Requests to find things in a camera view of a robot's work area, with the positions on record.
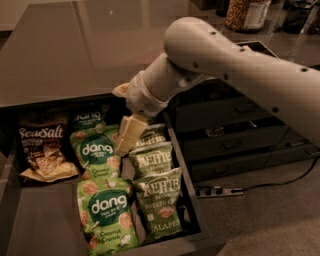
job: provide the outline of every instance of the dang logo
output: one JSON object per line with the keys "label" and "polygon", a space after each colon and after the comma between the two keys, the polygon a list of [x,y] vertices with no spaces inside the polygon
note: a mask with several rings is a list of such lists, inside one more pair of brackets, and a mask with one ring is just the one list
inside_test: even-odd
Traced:
{"label": "dang logo", "polygon": [[128,199],[125,191],[105,190],[95,194],[89,201],[91,219],[103,227],[117,223],[121,213],[128,211]]}
{"label": "dang logo", "polygon": [[81,144],[81,156],[90,164],[105,164],[113,155],[113,143],[103,134],[97,134],[85,139]]}

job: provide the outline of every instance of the drawer front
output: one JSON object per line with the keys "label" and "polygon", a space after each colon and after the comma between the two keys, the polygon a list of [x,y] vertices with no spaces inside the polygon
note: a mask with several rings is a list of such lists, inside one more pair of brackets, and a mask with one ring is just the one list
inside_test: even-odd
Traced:
{"label": "drawer front", "polygon": [[287,126],[274,126],[222,135],[220,137],[185,141],[183,155],[186,162],[218,157],[278,144],[288,131]]}
{"label": "drawer front", "polygon": [[235,157],[228,160],[193,165],[191,178],[194,182],[230,174],[263,168],[270,157],[269,153]]}
{"label": "drawer front", "polygon": [[270,117],[245,97],[216,100],[176,108],[176,133]]}
{"label": "drawer front", "polygon": [[271,152],[266,166],[290,163],[316,156],[320,156],[319,148],[312,144],[304,144]]}

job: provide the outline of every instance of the chip bag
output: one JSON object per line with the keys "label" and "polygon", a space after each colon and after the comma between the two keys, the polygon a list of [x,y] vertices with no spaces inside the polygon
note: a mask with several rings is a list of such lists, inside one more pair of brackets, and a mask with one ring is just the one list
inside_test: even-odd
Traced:
{"label": "chip bag", "polygon": [[129,198],[132,183],[122,178],[78,183],[80,220],[90,256],[110,255],[139,246]]}
{"label": "chip bag", "polygon": [[119,177],[121,158],[114,154],[118,125],[76,131],[70,142],[80,165],[85,169],[83,180],[98,177]]}
{"label": "chip bag", "polygon": [[30,166],[21,176],[42,182],[78,175],[76,166],[61,152],[68,116],[57,110],[28,112],[19,116],[19,135]]}
{"label": "chip bag", "polygon": [[77,107],[72,111],[72,121],[76,130],[101,128],[106,125],[104,117],[109,110],[108,104]]}
{"label": "chip bag", "polygon": [[132,150],[166,141],[165,124],[148,125]]}
{"label": "chip bag", "polygon": [[129,159],[136,179],[169,171],[172,168],[172,143],[165,141],[138,148],[129,153]]}
{"label": "chip bag", "polygon": [[154,239],[182,231],[176,210],[181,186],[181,168],[143,177],[133,182],[138,205]]}

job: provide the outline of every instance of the jar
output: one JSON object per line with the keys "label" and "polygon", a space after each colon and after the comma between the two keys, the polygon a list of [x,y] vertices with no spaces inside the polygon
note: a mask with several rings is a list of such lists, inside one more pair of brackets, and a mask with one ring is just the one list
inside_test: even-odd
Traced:
{"label": "jar", "polygon": [[225,26],[235,32],[258,32],[270,3],[271,0],[230,0]]}

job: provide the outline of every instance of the countertop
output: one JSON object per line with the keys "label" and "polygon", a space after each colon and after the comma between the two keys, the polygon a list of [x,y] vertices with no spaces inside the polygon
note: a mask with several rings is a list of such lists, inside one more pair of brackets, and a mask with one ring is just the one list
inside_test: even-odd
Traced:
{"label": "countertop", "polygon": [[186,0],[30,5],[0,52],[0,107],[109,93],[159,56],[166,28],[185,16],[207,21],[233,42],[259,40],[280,58],[320,64],[319,35],[275,32],[282,5],[271,4],[255,34],[231,32],[214,10]]}

